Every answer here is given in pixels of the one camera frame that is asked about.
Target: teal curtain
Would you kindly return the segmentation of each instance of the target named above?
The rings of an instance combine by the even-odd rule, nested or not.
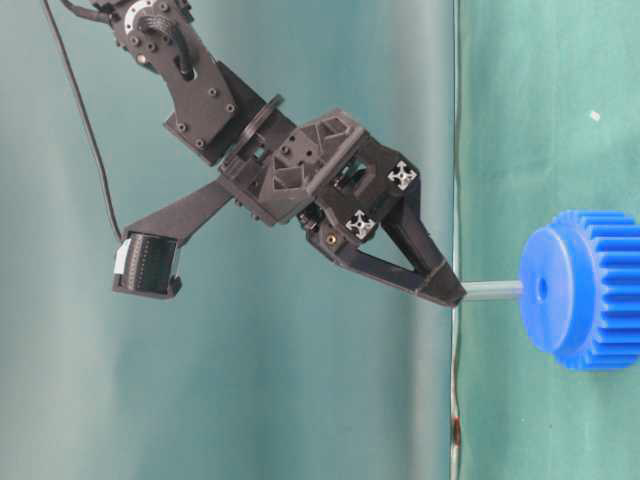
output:
[[[515,279],[565,209],[638,216],[640,5],[461,1],[465,280]],[[572,373],[529,342],[515,302],[465,305],[462,478],[638,478],[638,367]]]
[[[445,478],[448,312],[336,269],[298,226],[229,206],[183,252],[177,299],[111,293],[116,245],[39,2],[0,3],[0,477]],[[121,223],[214,178],[162,128],[161,79],[52,3]],[[417,162],[449,251],[450,2],[191,3],[212,53],[295,121],[340,106]]]

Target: blue gear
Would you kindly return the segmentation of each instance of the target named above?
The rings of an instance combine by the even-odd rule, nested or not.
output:
[[[522,255],[520,310],[540,350],[573,370],[625,368],[640,355],[640,226],[620,212],[572,210]]]

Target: gray rod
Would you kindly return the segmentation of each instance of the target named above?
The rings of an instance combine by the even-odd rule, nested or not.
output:
[[[508,282],[464,282],[467,291],[466,302],[486,300],[517,300],[522,295],[522,283],[518,280]]]

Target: black cable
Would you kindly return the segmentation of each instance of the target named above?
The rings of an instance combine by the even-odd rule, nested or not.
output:
[[[96,12],[95,10],[90,10],[88,8],[78,7],[77,5],[71,3],[69,0],[60,1],[65,7],[67,7],[70,12],[80,18],[84,18],[85,20],[106,24],[109,24],[111,21],[111,16],[108,13]]]
[[[184,77],[193,75],[193,62],[189,55],[187,41],[175,22],[159,15],[145,15],[136,22],[136,28],[145,33],[155,31],[166,35],[178,48],[180,73]]]
[[[107,179],[107,171],[104,167],[104,162],[102,161],[102,155],[100,154],[100,149],[98,148],[98,142],[96,141],[96,136],[93,133],[93,128],[91,127],[91,121],[89,120],[89,115],[87,114],[87,109],[85,108],[84,101],[82,99],[82,94],[80,93],[80,88],[78,87],[78,82],[76,80],[76,76],[73,73],[73,68],[71,67],[71,62],[69,61],[69,55],[67,54],[67,49],[65,48],[64,42],[62,40],[62,36],[60,35],[60,30],[58,29],[58,25],[55,21],[55,18],[53,17],[53,13],[51,12],[49,1],[42,0],[42,6],[44,8],[44,13],[45,13],[45,16],[47,17],[47,21],[49,22],[49,26],[51,27],[53,37],[58,46],[58,50],[62,58],[62,63],[64,65],[65,72],[69,79],[69,83],[71,84],[71,90],[73,91],[73,96],[75,98],[78,111],[80,112],[80,117],[82,118],[82,124],[84,126],[85,133],[89,140],[89,144],[91,146],[91,153],[93,154],[93,158],[95,159],[96,165],[98,166],[98,173],[100,175],[100,186],[102,188],[102,196],[104,197],[104,202],[107,207],[107,217],[109,218],[109,223],[111,224],[111,229],[113,230],[113,234],[115,235],[118,243],[120,243],[122,241],[122,234],[120,233],[120,228],[118,227],[116,214],[113,209],[113,202],[111,200],[111,191],[109,190],[109,180]]]

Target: gear teeth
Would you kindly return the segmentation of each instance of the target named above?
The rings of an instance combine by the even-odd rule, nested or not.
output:
[[[575,228],[596,253],[596,318],[587,346],[556,359],[574,370],[612,370],[640,355],[640,226],[621,212],[572,210],[552,225]]]

